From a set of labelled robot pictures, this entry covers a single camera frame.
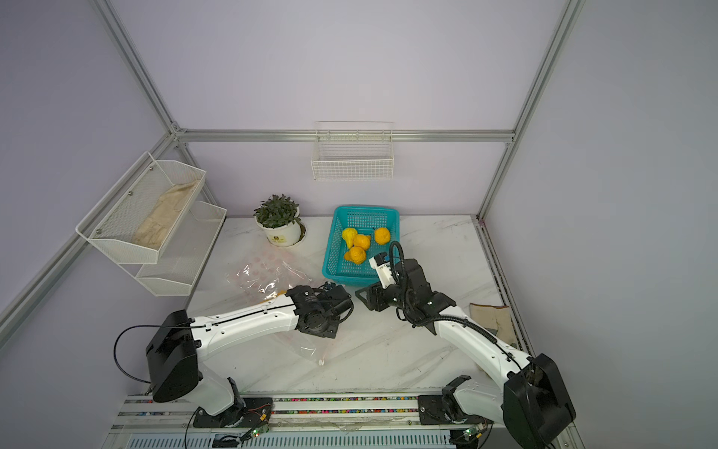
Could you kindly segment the bright yellow pear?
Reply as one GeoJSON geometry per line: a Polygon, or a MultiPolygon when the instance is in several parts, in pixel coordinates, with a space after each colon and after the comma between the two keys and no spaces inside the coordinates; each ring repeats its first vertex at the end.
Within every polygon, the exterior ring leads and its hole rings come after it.
{"type": "Polygon", "coordinates": [[[353,227],[346,227],[342,230],[341,238],[347,245],[348,249],[353,248],[353,242],[355,241],[358,231],[353,227]]]}

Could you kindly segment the yellow pear bag top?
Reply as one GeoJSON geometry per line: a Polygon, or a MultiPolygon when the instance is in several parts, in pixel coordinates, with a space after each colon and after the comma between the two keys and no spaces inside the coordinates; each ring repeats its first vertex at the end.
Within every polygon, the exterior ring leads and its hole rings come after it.
{"type": "Polygon", "coordinates": [[[366,250],[359,246],[353,246],[344,254],[344,259],[355,265],[362,265],[366,261],[366,250]]]}

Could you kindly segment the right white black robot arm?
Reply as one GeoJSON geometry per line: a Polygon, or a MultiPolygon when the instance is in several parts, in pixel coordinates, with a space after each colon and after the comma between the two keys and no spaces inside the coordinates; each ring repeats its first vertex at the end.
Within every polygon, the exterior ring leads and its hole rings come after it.
{"type": "Polygon", "coordinates": [[[399,242],[368,264],[379,281],[357,290],[368,310],[396,309],[399,320],[425,329],[469,357],[495,383],[482,390],[468,375],[445,385],[441,394],[419,398],[422,421],[434,424],[503,425],[523,448],[550,448],[576,418],[557,364],[512,347],[469,317],[447,295],[434,290],[423,268],[404,256],[399,242]]]}

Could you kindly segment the clear zip-top bag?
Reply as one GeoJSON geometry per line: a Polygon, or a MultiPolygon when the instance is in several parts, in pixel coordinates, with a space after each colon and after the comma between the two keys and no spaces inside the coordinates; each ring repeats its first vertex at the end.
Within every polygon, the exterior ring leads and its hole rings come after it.
{"type": "Polygon", "coordinates": [[[333,341],[300,332],[280,333],[278,340],[286,349],[319,367],[325,366],[333,341]]]}
{"type": "Polygon", "coordinates": [[[298,285],[310,285],[318,280],[318,274],[303,256],[270,246],[230,263],[225,278],[242,304],[254,305],[298,285]]]}

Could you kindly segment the orange yellow pear bag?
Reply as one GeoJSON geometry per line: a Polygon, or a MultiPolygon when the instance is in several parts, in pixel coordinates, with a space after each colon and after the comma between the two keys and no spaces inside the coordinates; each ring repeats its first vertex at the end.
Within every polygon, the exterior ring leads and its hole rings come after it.
{"type": "Polygon", "coordinates": [[[387,245],[392,241],[392,234],[386,227],[375,229],[373,237],[377,245],[387,245]]]}

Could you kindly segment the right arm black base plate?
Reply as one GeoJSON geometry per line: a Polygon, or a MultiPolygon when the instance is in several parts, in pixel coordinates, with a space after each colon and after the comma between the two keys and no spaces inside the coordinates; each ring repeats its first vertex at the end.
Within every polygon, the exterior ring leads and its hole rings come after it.
{"type": "Polygon", "coordinates": [[[469,413],[461,406],[454,394],[459,387],[467,387],[471,377],[460,375],[441,389],[438,395],[417,397],[419,421],[422,426],[486,424],[488,420],[478,413],[469,413]]]}

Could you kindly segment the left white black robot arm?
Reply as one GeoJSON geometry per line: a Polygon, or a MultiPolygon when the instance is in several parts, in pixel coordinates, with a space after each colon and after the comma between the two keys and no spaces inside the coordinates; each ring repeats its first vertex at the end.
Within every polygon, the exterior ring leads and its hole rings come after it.
{"type": "Polygon", "coordinates": [[[191,317],[185,310],[172,312],[146,347],[153,400],[187,400],[211,416],[242,410],[236,385],[205,369],[207,360],[275,333],[297,331],[334,339],[352,311],[352,296],[343,286],[327,282],[319,287],[300,285],[225,314],[191,317]]]}

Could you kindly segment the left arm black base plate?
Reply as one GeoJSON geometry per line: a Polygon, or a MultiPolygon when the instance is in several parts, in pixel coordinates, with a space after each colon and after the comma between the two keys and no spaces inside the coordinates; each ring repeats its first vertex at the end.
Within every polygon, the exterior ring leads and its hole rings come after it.
{"type": "Polygon", "coordinates": [[[269,422],[273,398],[244,398],[245,406],[231,406],[216,416],[199,409],[193,419],[193,428],[254,428],[269,422]]]}

